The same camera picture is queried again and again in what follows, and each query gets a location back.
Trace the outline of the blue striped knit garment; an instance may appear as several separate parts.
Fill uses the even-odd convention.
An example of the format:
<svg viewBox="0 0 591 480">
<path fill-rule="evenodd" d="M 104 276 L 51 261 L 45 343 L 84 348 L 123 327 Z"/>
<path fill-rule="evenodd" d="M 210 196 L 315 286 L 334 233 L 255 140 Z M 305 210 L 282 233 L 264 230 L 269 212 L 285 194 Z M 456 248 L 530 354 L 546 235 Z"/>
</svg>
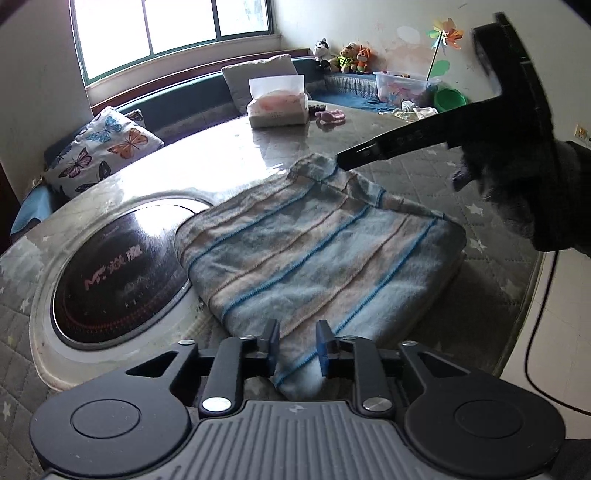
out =
<svg viewBox="0 0 591 480">
<path fill-rule="evenodd" d="M 273 385 L 329 397 L 315 325 L 381 346 L 399 341 L 459 268 L 464 228 L 318 154 L 185 221 L 177 258 L 233 336 L 280 324 Z"/>
</svg>

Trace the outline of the green plastic basin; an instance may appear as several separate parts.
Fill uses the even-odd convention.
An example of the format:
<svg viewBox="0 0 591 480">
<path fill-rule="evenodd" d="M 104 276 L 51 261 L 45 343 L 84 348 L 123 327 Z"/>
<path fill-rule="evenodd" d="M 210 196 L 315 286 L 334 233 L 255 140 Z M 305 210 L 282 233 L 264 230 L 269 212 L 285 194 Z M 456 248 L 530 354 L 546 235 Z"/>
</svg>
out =
<svg viewBox="0 0 591 480">
<path fill-rule="evenodd" d="M 469 100 L 458 90 L 439 88 L 434 95 L 434 106 L 439 113 L 447 112 L 469 104 Z"/>
</svg>

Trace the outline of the clear plastic storage box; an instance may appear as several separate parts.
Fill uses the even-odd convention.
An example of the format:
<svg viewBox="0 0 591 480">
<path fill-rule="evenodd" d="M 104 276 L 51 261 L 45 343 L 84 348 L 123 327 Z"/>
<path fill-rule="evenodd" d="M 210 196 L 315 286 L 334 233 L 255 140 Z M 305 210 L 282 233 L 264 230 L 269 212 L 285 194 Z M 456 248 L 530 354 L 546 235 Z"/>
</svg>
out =
<svg viewBox="0 0 591 480">
<path fill-rule="evenodd" d="M 394 107 L 401 107 L 404 101 L 412 101 L 419 107 L 431 106 L 440 84 L 438 79 L 425 81 L 388 71 L 378 71 L 375 77 L 378 98 Z"/>
</svg>

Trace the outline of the colourful paper pinwheel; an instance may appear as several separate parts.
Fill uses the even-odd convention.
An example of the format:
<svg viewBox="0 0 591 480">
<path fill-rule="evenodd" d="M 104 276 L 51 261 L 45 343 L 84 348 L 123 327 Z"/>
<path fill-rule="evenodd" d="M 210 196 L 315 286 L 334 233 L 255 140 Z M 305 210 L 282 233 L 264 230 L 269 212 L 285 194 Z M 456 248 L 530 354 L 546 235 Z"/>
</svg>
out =
<svg viewBox="0 0 591 480">
<path fill-rule="evenodd" d="M 428 81 L 433 74 L 435 64 L 438 61 L 439 53 L 446 54 L 446 50 L 452 47 L 460 50 L 459 42 L 464 38 L 464 31 L 457 27 L 455 21 L 448 17 L 446 20 L 433 22 L 433 28 L 428 32 L 428 36 L 434 41 L 432 44 L 433 55 L 425 80 Z"/>
</svg>

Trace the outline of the orange plush toy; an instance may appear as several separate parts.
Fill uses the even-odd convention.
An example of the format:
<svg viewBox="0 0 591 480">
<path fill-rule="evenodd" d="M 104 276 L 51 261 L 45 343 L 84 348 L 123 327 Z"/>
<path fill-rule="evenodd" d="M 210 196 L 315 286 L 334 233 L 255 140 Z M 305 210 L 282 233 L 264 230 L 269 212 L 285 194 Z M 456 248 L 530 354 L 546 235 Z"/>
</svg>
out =
<svg viewBox="0 0 591 480">
<path fill-rule="evenodd" d="M 358 54 L 356 54 L 355 73 L 356 74 L 369 74 L 370 73 L 370 52 L 369 47 L 361 46 Z"/>
</svg>

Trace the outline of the pink hair clip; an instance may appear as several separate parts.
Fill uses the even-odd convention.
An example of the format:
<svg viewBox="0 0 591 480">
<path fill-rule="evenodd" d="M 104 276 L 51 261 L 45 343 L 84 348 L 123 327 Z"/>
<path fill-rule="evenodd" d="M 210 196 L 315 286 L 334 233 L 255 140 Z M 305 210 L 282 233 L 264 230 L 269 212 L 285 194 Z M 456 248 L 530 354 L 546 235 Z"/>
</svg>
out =
<svg viewBox="0 0 591 480">
<path fill-rule="evenodd" d="M 319 126 L 338 126 L 346 122 L 346 113 L 342 110 L 318 110 L 315 121 Z"/>
</svg>

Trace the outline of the yellow plush toy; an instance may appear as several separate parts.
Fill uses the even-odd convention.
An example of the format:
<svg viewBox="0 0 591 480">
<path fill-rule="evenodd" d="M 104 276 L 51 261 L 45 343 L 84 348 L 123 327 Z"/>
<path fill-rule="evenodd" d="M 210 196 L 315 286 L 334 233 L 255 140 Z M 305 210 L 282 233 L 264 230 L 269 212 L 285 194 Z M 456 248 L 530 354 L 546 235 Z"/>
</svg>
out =
<svg viewBox="0 0 591 480">
<path fill-rule="evenodd" d="M 339 72 L 344 74 L 355 73 L 356 64 L 358 60 L 356 57 L 359 53 L 359 45 L 355 42 L 349 42 L 341 51 L 338 56 L 338 69 Z"/>
</svg>

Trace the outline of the black white plush toy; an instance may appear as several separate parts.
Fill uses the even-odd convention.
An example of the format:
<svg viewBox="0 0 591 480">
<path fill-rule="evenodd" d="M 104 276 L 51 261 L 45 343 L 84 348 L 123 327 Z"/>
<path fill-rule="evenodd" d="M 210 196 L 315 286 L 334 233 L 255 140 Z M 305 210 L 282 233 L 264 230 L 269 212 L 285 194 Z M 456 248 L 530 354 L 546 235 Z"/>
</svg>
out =
<svg viewBox="0 0 591 480">
<path fill-rule="evenodd" d="M 312 51 L 317 62 L 317 67 L 322 72 L 337 73 L 339 72 L 338 58 L 332 55 L 329 49 L 328 41 L 325 38 L 318 40 L 315 43 L 314 51 Z"/>
</svg>

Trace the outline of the round black induction cooktop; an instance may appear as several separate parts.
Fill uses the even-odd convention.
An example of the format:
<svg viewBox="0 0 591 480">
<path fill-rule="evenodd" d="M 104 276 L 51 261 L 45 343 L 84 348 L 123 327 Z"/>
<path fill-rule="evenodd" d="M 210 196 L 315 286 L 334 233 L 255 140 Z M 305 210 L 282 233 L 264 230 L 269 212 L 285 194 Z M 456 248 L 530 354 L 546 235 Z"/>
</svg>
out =
<svg viewBox="0 0 591 480">
<path fill-rule="evenodd" d="M 198 336 L 204 304 L 176 258 L 175 233 L 211 207 L 156 194 L 89 221 L 59 243 L 32 302 L 35 369 L 63 391 Z"/>
</svg>

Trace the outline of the pink tissue box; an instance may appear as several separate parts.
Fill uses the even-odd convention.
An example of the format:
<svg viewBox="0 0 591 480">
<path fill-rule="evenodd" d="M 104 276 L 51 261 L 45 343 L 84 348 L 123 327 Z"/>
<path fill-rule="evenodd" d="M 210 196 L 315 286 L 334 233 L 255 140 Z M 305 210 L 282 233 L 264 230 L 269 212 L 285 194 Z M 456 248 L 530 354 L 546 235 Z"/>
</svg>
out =
<svg viewBox="0 0 591 480">
<path fill-rule="evenodd" d="M 308 95 L 304 75 L 280 75 L 249 80 L 252 101 L 246 106 L 252 129 L 304 125 Z"/>
</svg>

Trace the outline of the beige cushion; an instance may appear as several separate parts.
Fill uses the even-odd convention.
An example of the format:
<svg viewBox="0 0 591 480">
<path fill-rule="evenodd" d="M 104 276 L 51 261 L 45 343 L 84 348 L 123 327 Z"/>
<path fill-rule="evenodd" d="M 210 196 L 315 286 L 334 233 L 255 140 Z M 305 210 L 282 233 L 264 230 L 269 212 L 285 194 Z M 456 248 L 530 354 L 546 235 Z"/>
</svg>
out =
<svg viewBox="0 0 591 480">
<path fill-rule="evenodd" d="M 249 81 L 256 78 L 273 76 L 297 75 L 290 55 L 276 55 L 269 59 L 246 61 L 225 66 L 221 69 L 222 76 L 228 85 L 229 92 L 236 109 L 246 114 L 246 106 L 252 101 Z"/>
</svg>

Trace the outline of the butterfly print pillow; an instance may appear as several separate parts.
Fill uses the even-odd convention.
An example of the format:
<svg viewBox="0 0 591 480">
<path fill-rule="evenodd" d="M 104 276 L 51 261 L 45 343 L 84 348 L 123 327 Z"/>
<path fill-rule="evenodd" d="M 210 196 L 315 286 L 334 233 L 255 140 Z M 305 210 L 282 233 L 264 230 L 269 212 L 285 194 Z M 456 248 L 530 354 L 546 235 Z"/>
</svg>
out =
<svg viewBox="0 0 591 480">
<path fill-rule="evenodd" d="M 112 107 L 103 109 L 56 156 L 44 181 L 73 199 L 131 163 L 159 150 L 164 142 Z"/>
</svg>

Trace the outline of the blue bench sofa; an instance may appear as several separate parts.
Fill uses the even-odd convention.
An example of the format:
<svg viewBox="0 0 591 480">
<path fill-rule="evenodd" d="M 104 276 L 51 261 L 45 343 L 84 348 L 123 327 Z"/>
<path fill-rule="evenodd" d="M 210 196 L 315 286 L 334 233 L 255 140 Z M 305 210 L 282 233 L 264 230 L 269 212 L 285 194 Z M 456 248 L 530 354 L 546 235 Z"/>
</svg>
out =
<svg viewBox="0 0 591 480">
<path fill-rule="evenodd" d="M 373 74 L 325 72 L 311 57 L 294 58 L 295 73 L 304 76 L 311 100 L 374 113 L 394 107 L 378 98 Z M 146 93 L 115 107 L 142 124 L 166 144 L 239 116 L 221 72 L 197 76 Z M 38 186 L 25 198 L 16 216 L 10 240 L 16 241 L 59 209 L 66 199 Z"/>
</svg>

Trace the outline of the window with green frame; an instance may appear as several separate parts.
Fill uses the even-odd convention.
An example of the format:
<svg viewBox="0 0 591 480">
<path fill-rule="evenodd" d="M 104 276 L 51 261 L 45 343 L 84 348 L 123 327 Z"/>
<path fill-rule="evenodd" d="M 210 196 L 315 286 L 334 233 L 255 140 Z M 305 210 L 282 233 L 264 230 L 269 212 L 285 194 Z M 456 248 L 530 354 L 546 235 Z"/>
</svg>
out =
<svg viewBox="0 0 591 480">
<path fill-rule="evenodd" d="M 273 32 L 263 0 L 81 0 L 70 13 L 87 85 L 166 54 Z"/>
</svg>

